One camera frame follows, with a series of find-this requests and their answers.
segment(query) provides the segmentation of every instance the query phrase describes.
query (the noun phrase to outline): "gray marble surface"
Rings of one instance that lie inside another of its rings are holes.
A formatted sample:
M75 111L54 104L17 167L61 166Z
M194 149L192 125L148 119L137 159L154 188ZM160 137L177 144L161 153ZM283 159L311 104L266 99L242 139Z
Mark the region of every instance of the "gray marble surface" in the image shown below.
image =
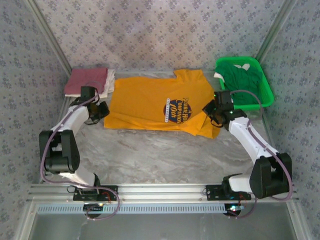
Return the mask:
M117 73L168 78L172 73ZM205 73L219 89L213 72ZM106 99L110 102L112 95ZM250 118L258 116L250 112ZM262 120L256 130L267 139ZM224 176L250 173L253 163L238 140L224 128L215 139L186 132L106 129L103 121L83 125L76 135L81 164L96 173L103 184L124 183L220 183Z

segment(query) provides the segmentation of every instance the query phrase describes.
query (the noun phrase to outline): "pink towel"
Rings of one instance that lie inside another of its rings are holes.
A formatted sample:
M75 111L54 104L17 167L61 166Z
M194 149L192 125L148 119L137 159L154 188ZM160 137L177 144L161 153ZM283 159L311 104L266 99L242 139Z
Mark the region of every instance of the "pink towel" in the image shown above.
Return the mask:
M81 86L92 86L101 94L105 90L107 76L108 69L105 67L72 69L69 81L64 87L64 93L80 94Z

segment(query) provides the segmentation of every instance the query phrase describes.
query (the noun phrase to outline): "printed logo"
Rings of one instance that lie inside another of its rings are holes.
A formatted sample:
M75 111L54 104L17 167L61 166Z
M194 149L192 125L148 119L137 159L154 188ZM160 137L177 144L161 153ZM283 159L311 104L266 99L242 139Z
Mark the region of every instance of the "printed logo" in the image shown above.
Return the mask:
M192 114L190 105L188 104L189 98L183 97L182 99L170 100L166 99L166 104L163 108L164 121L166 123L173 122L182 124L187 121Z

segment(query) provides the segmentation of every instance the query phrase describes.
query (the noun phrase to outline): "green plastic tray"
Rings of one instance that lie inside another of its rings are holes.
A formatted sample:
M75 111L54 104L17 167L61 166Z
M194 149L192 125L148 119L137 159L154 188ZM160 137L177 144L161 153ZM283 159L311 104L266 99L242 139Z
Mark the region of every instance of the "green plastic tray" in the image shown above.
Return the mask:
M267 82L266 76L264 74L264 71L262 70L259 62L251 57L251 56L231 56L231 57L221 57L219 58L216 63L215 67L219 66L220 63L222 62L228 62L231 64L235 65L241 65L243 66L244 64L250 64L251 67L257 68L259 71L262 72L262 81L259 85L259 90L260 90L260 96L262 99L261 103L262 106L269 107L271 104L274 103L275 97L270 89L270 86ZM220 85L223 90L226 89L224 81L220 78ZM260 106L259 104L248 104L248 105L234 105L234 109L242 109L243 111L254 111L254 110L259 110Z

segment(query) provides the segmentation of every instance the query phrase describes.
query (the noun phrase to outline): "patterned wallpaper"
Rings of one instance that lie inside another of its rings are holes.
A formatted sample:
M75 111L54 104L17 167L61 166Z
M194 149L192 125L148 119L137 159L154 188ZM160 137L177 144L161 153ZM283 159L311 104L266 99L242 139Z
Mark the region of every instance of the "patterned wallpaper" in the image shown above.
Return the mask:
M0 240L9 240L39 180L38 135L57 121L67 76L23 0L0 1L0 12Z
M36 0L70 65L214 69L257 53L283 0Z
M320 239L320 2L299 0L263 62L275 95L267 116L314 239Z

